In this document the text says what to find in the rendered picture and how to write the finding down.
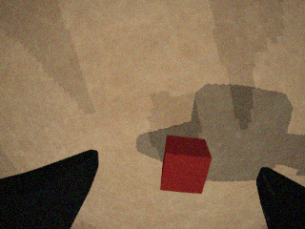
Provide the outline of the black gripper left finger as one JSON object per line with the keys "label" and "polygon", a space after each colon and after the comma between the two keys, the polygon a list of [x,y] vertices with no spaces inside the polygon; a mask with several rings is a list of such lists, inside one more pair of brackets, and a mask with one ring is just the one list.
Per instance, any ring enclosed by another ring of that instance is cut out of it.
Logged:
{"label": "black gripper left finger", "polygon": [[98,171],[98,150],[0,178],[0,229],[71,229]]}

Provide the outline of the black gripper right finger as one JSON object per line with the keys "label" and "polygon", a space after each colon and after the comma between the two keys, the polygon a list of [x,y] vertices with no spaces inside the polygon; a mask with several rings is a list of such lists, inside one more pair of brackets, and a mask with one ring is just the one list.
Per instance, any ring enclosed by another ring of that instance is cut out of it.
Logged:
{"label": "black gripper right finger", "polygon": [[268,167],[255,182],[268,229],[305,229],[304,186]]}

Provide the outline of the dark red block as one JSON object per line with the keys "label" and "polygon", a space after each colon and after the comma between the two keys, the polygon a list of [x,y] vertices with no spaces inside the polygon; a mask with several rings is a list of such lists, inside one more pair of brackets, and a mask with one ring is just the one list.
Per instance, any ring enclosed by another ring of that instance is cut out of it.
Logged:
{"label": "dark red block", "polygon": [[167,135],[160,191],[202,194],[211,154],[202,138]]}

